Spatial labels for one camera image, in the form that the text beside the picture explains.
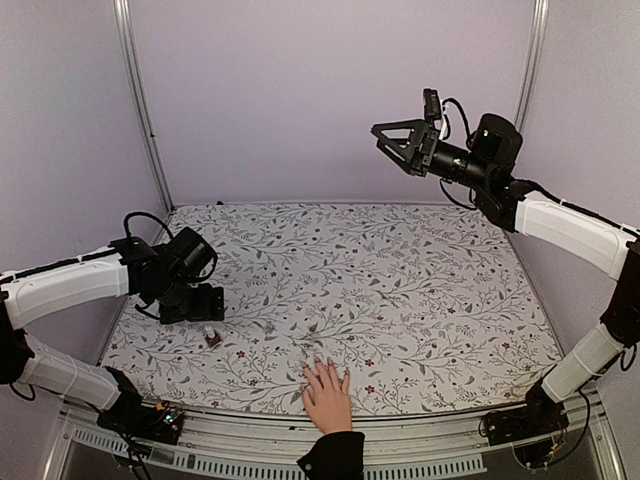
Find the gray leaf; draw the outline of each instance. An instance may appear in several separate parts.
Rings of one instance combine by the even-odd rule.
[[[300,390],[296,390],[295,392],[293,392],[293,395],[291,395],[291,402],[289,402],[289,405],[293,405],[295,402],[300,400],[301,396],[302,396],[302,392]]]

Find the white wall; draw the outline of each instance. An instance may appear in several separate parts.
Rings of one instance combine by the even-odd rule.
[[[177,203],[444,201],[375,148],[422,89],[513,118],[534,2],[138,0],[132,21]],[[456,122],[458,142],[463,138]]]
[[[110,1],[3,2],[0,15],[0,269],[87,252],[121,238],[133,209],[160,213]],[[150,237],[155,227],[136,224]],[[116,301],[27,330],[94,362]],[[60,401],[0,388],[0,478],[41,475]]]
[[[544,57],[516,176],[640,226],[640,4],[551,2]],[[514,238],[568,351],[596,323],[614,284],[569,254]],[[640,478],[640,377],[614,366],[599,390],[630,479]]]

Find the small object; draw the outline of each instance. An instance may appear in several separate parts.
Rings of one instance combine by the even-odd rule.
[[[204,339],[207,342],[207,345],[209,345],[209,348],[216,348],[222,343],[222,337],[213,329],[213,327],[207,325],[204,327],[204,332]]]

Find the floral pattern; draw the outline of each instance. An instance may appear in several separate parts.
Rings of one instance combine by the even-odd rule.
[[[182,207],[219,254],[223,343],[133,309],[103,365],[149,398],[300,414],[301,363],[352,374],[356,415],[460,411],[522,400],[560,354],[504,233],[443,206]]]

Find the finger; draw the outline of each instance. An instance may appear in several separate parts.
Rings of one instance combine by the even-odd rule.
[[[329,378],[331,378],[331,384],[333,385],[333,389],[336,392],[340,391],[340,377],[338,377],[338,371],[336,370],[336,366],[331,359],[327,361],[329,364]]]
[[[327,373],[327,368],[322,363],[322,360],[316,360],[316,368],[318,369],[318,375],[320,375],[320,381],[322,382],[322,386],[325,389],[333,389],[331,385],[331,379],[329,378],[329,373]]]
[[[311,410],[313,410],[315,405],[313,404],[313,399],[311,398],[311,394],[307,387],[302,388],[302,403],[304,403],[304,409],[309,415],[311,415]]]
[[[307,380],[309,380],[309,383],[311,384],[314,392],[319,392],[320,390],[322,390],[322,384],[320,383],[320,380],[318,380],[318,377],[316,377],[315,374],[311,371],[311,367],[309,367],[309,365],[304,366],[304,375],[305,377],[307,377]]]
[[[351,373],[349,370],[344,374],[344,380],[342,380],[342,393],[349,395],[349,383],[351,383]]]

